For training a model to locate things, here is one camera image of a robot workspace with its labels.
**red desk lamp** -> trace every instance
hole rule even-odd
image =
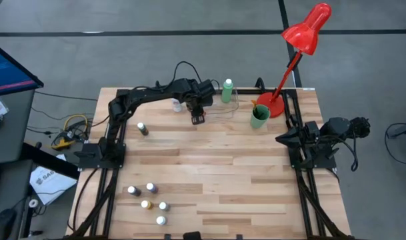
[[[293,60],[289,63],[287,71],[284,73],[283,80],[274,94],[264,93],[257,99],[257,104],[265,105],[271,112],[271,117],[278,117],[284,112],[284,102],[280,91],[283,88],[290,72],[295,68],[297,62],[302,56],[302,52],[312,55],[318,42],[318,32],[331,15],[331,8],[327,3],[318,3],[302,23],[298,23],[284,30],[281,34],[283,38],[299,51],[295,54]]]

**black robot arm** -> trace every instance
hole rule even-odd
[[[204,123],[203,107],[213,104],[216,90],[210,80],[198,83],[195,79],[177,79],[168,85],[156,87],[118,90],[116,98],[109,102],[109,126],[104,137],[98,144],[84,144],[81,152],[75,153],[80,158],[79,168],[122,167],[125,146],[118,144],[116,139],[121,126],[133,116],[138,106],[162,99],[174,98],[180,103],[185,102],[191,112],[194,125]]]

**lamp shade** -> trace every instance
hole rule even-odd
[[[331,15],[331,8],[327,3],[318,3],[302,23],[298,23],[284,30],[283,38],[302,52],[312,55],[318,42],[318,32]]]

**floor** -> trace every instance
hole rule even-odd
[[[42,91],[46,93],[97,98],[101,87],[165,83],[181,60],[194,64],[202,78],[232,78],[237,86],[250,87],[262,77],[273,87],[289,57],[278,34],[132,35],[142,34],[136,31],[281,30],[285,20],[302,21],[316,2],[285,1],[285,18],[279,5],[283,0],[0,0],[0,46],[45,83]],[[357,142],[359,169],[350,171],[352,156],[344,147],[336,157],[354,236],[406,239],[406,165],[392,160],[383,142],[389,124],[406,122],[406,0],[326,2],[333,14],[323,29],[342,31],[320,34],[315,54],[299,64],[296,84],[316,88],[326,120],[336,116],[370,119],[370,136]],[[404,31],[390,34],[397,29]],[[105,33],[77,37],[83,31]],[[178,70],[178,77],[194,76],[189,67]],[[287,86],[293,86],[292,79]],[[95,102],[36,95],[33,106],[62,117],[92,114]],[[36,112],[29,119],[34,127],[62,124]],[[32,132],[26,140],[51,142]],[[406,161],[406,136],[389,145],[398,159]],[[65,154],[68,161],[76,161],[71,151]],[[32,228],[43,230],[44,238],[62,237],[73,196],[74,190],[66,192],[44,216],[33,220]]]

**lamp base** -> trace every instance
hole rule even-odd
[[[272,100],[273,93],[264,93],[257,99],[257,104],[265,105],[271,112],[270,118],[278,117],[284,112],[284,101],[281,96],[278,96],[274,101]]]

